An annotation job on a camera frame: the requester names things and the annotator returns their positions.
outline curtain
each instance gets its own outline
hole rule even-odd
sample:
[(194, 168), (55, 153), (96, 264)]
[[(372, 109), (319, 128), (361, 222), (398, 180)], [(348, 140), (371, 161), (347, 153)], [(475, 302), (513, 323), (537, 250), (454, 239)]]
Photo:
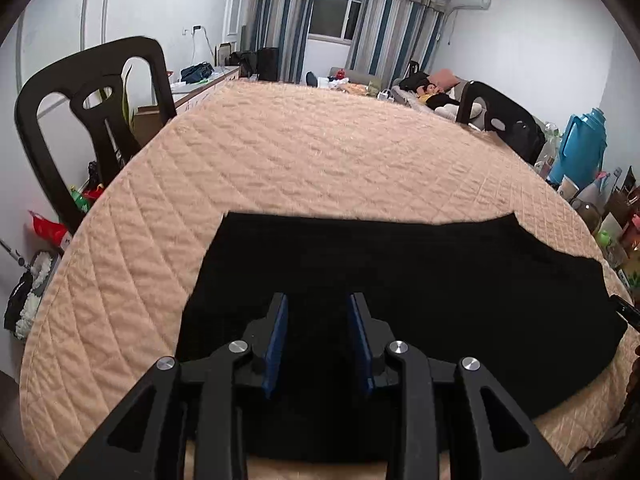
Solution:
[(313, 0), (254, 0), (250, 49), (280, 49), (280, 81), (299, 83)]
[(448, 0), (363, 0), (347, 67), (382, 78), (404, 76), (409, 61), (426, 69)]

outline pink quilted fabric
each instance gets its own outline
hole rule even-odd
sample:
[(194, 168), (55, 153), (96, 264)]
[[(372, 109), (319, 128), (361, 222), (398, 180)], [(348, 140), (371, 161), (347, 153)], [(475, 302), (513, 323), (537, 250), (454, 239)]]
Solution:
[[(601, 261), (609, 292), (626, 295), (576, 213), (493, 134), (370, 98), (230, 84), (126, 166), (47, 291), (26, 345), (20, 410), (52, 476), (153, 362), (174, 352), (200, 262), (230, 210), (420, 222), (515, 211), (539, 240)], [(565, 461), (614, 422), (638, 342), (628, 330), (599, 378), (536, 421)], [(254, 461), (250, 472), (382, 478), (384, 466)]]

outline white air conditioner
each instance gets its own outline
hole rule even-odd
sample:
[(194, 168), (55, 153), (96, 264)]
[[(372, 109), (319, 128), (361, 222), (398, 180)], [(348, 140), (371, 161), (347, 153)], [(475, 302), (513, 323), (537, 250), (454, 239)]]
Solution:
[(450, 0), (447, 5), (447, 14), (456, 9), (487, 10), (491, 6), (491, 0)]

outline blue thermos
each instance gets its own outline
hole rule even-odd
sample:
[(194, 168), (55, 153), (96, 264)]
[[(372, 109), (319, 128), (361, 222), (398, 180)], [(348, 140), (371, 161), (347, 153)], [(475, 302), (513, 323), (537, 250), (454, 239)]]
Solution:
[(584, 189), (602, 169), (602, 157), (607, 147), (604, 114), (594, 108), (582, 117), (571, 116), (562, 136), (558, 157), (548, 179), (560, 184), (566, 175), (579, 189)]

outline quilted tablecloth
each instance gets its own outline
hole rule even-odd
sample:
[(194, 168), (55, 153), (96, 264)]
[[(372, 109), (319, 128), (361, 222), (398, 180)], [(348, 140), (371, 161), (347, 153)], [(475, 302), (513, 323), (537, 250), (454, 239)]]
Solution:
[[(556, 250), (600, 261), (608, 291), (627, 297), (582, 220), (494, 134), (338, 92), (229, 84), (126, 165), (50, 284), (26, 345), (20, 411), (52, 476), (174, 352), (202, 257), (230, 210), (432, 223), (515, 212)], [(615, 421), (638, 342), (627, 330), (590, 386), (536, 420), (566, 462)], [(249, 472), (381, 479), (385, 467), (252, 460)]]

